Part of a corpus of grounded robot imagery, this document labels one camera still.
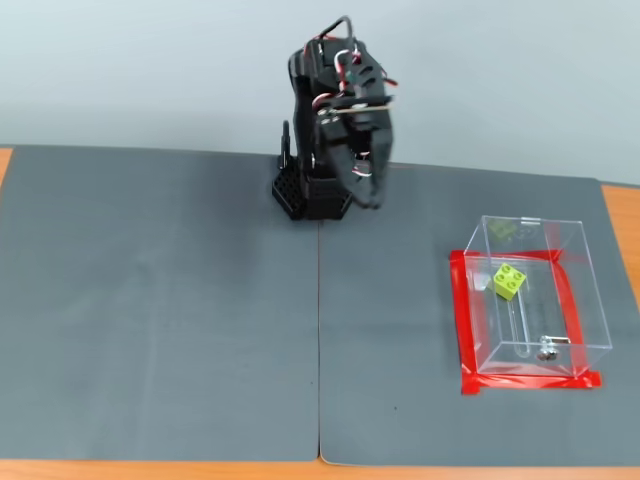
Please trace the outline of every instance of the clear plastic box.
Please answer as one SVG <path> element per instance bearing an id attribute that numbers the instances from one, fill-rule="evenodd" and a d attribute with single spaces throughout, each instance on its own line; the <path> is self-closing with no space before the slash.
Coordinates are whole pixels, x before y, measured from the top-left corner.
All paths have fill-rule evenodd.
<path id="1" fill-rule="evenodd" d="M 483 216 L 464 260 L 479 373 L 576 377 L 611 350 L 582 222 Z M 511 300 L 505 263 L 526 275 Z"/>

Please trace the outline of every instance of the gray table mat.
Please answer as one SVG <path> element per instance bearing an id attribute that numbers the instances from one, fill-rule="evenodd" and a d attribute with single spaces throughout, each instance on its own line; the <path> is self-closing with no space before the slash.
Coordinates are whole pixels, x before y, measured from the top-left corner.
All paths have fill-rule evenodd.
<path id="1" fill-rule="evenodd" d="M 613 351 L 605 386 L 460 394 L 449 252 L 481 215 L 582 220 Z M 320 230 L 320 441 L 330 463 L 639 465 L 640 319 L 595 180 L 398 168 L 378 212 Z"/>
<path id="2" fill-rule="evenodd" d="M 19 147 L 0 210 L 0 457 L 306 461 L 317 225 L 275 158 Z"/>

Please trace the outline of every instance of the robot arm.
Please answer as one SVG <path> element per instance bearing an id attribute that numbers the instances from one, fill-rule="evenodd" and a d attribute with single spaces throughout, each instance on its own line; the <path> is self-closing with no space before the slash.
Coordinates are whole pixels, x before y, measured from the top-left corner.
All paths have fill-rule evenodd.
<path id="1" fill-rule="evenodd" d="M 341 23 L 347 25 L 347 37 L 330 37 Z M 348 17 L 295 52 L 289 59 L 289 76 L 296 95 L 298 158 L 289 155 L 285 133 L 280 163 L 284 173 L 279 177 L 293 174 L 300 185 L 293 203 L 307 213 L 298 212 L 297 218 L 341 218 L 352 200 L 363 208 L 379 208 L 393 142 L 392 97 L 385 83 L 395 82 L 353 36 Z M 286 199 L 276 191 L 277 183 L 278 179 L 274 196 L 283 204 Z M 289 190 L 289 197 L 295 197 Z"/>

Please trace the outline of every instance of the yellow-green lego brick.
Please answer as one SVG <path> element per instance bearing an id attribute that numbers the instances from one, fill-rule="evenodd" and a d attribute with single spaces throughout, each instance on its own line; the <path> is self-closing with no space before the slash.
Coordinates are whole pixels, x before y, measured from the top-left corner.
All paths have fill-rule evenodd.
<path id="1" fill-rule="evenodd" d="M 521 271 L 508 263 L 503 263 L 493 276 L 494 291 L 505 300 L 511 300 L 526 278 L 527 276 Z"/>

